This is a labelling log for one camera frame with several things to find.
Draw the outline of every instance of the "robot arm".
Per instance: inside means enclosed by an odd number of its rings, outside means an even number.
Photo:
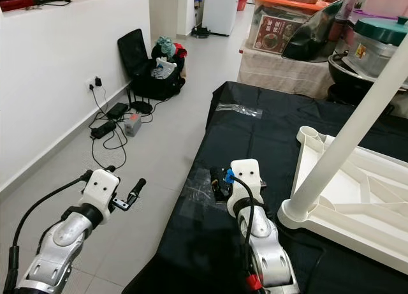
[[[116,198],[119,178],[106,170],[92,173],[78,207],[70,207],[44,236],[39,253],[16,287],[16,294],[60,294],[72,271],[73,260],[84,241],[105,224],[118,207],[127,211],[138,198],[146,180],[140,179],[127,201]]]
[[[212,188],[215,195],[227,193],[220,192],[220,180],[216,179],[216,172],[211,171]],[[255,159],[236,160],[231,163],[225,181],[231,184],[227,200],[228,212],[237,219],[238,227],[243,237],[246,237],[251,202],[246,188],[231,176],[239,178],[246,183],[253,195],[254,213],[249,237],[250,262],[252,275],[248,278],[249,286],[254,290],[263,290],[270,294],[297,294],[300,293],[295,272],[288,254],[278,241],[278,230],[275,224],[266,216],[261,188],[266,184],[259,176],[259,166]]]

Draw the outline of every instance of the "teal cloth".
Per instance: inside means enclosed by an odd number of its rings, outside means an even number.
[[[159,37],[156,44],[161,46],[161,52],[166,54],[169,59],[176,53],[176,46],[169,37]]]

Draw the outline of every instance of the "red bucket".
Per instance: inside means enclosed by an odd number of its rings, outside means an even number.
[[[245,5],[247,4],[248,0],[239,0],[238,1],[238,9],[237,11],[242,11],[245,9]]]

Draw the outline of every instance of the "table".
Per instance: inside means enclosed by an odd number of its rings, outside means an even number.
[[[281,55],[253,50],[244,42],[237,81],[265,89],[325,99],[334,84],[327,62],[284,59]]]
[[[225,110],[227,106],[234,110]],[[245,111],[242,113],[239,107],[245,107]],[[335,136],[353,110],[234,82],[218,88],[203,142],[157,253],[123,294],[247,293],[237,223],[225,205],[215,204],[210,192],[210,167],[229,166],[235,159],[257,159],[261,178],[268,184],[263,199],[276,213],[290,196],[300,150],[296,141],[299,127],[312,126],[320,133]],[[408,161],[406,127],[407,119],[380,117],[360,145]],[[286,233],[326,249],[309,293],[408,293],[408,276],[402,273],[308,230]],[[303,291],[320,251],[282,232],[279,238]]]

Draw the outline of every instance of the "wall socket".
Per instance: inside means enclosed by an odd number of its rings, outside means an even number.
[[[89,91],[89,85],[93,85],[94,88],[96,88],[95,86],[95,78],[97,77],[97,75],[93,75],[92,77],[89,77],[86,81],[85,81],[85,88]]]

